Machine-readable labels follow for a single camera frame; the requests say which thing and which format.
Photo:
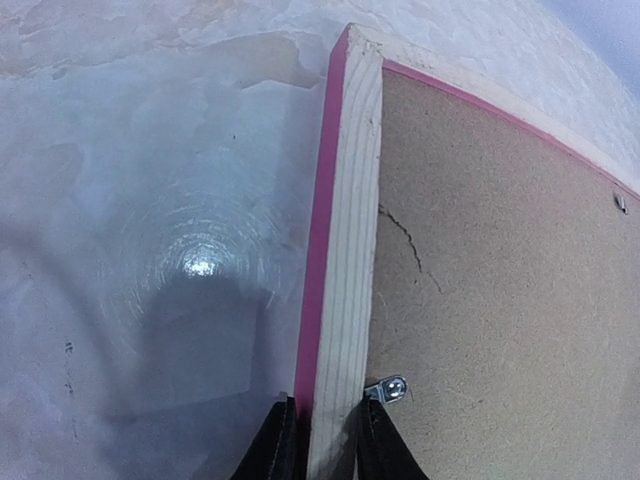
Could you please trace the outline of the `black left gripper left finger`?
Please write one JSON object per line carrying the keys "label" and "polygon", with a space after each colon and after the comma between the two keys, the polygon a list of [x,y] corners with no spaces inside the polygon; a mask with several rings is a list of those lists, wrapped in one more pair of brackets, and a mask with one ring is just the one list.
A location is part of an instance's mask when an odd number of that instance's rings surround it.
{"label": "black left gripper left finger", "polygon": [[296,479],[297,453],[297,407],[287,396],[269,410],[232,480]]}

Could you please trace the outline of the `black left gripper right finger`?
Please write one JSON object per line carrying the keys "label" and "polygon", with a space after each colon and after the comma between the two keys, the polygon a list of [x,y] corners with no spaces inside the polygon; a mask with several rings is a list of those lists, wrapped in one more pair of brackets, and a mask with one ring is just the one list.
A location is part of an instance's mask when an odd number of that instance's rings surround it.
{"label": "black left gripper right finger", "polygon": [[358,407],[357,474],[363,480],[428,480],[378,400]]}

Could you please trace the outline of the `pink wooden picture frame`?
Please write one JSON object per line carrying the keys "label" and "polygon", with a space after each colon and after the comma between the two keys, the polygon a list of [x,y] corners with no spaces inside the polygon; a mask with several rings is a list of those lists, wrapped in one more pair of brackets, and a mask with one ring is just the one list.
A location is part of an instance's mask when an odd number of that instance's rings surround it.
{"label": "pink wooden picture frame", "polygon": [[307,479],[349,479],[365,381],[379,201],[384,71],[457,96],[565,150],[629,197],[639,179],[494,81],[414,43],[351,23],[329,59],[295,397]]}

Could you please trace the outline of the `brown cardboard backing board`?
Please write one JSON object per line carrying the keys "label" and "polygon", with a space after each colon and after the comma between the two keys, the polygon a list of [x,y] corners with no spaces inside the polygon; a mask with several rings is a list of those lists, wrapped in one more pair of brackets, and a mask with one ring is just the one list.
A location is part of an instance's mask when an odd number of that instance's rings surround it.
{"label": "brown cardboard backing board", "polygon": [[455,95],[383,75],[369,378],[433,479],[639,475],[639,204]]}

